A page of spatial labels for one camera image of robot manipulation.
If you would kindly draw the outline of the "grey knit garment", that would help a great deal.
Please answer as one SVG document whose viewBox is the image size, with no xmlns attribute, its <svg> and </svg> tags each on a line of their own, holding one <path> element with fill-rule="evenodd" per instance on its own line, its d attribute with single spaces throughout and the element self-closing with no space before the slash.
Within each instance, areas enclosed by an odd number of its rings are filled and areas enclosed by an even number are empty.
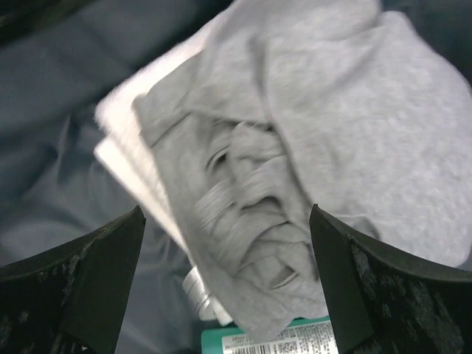
<svg viewBox="0 0 472 354">
<path fill-rule="evenodd" d="M 206 286 L 267 341 L 327 312 L 308 226 L 314 204 L 447 266 L 471 249 L 471 89 L 399 12 L 372 1 L 269 2 L 255 29 L 198 54 L 133 106 L 181 231 L 252 225 Z"/>
</svg>

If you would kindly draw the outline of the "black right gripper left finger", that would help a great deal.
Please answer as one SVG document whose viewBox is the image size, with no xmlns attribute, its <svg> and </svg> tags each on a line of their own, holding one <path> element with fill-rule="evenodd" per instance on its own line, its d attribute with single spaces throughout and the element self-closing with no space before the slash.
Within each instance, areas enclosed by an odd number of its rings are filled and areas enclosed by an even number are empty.
<svg viewBox="0 0 472 354">
<path fill-rule="evenodd" d="M 1 267 L 2 353 L 114 353 L 145 230 L 139 207 Z"/>
</svg>

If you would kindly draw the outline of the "blue fish print suitcase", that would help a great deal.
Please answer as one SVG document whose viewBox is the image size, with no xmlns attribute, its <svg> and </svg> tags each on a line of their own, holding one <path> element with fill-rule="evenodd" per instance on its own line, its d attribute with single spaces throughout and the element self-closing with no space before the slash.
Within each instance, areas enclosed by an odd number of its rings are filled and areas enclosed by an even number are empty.
<svg viewBox="0 0 472 354">
<path fill-rule="evenodd" d="M 88 234 L 136 206 L 95 159 L 96 104 L 232 1 L 1 1 L 1 266 Z M 471 1 L 382 1 L 471 83 Z M 199 353 L 182 288 L 190 264 L 150 216 L 115 353 Z"/>
</svg>

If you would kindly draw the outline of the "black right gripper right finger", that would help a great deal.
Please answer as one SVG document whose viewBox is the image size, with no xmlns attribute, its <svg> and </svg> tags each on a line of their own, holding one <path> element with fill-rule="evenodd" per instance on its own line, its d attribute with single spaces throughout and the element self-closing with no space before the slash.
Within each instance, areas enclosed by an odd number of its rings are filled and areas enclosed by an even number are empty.
<svg viewBox="0 0 472 354">
<path fill-rule="evenodd" d="M 367 236 L 318 206 L 310 233 L 340 353 L 470 353 L 471 273 Z"/>
</svg>

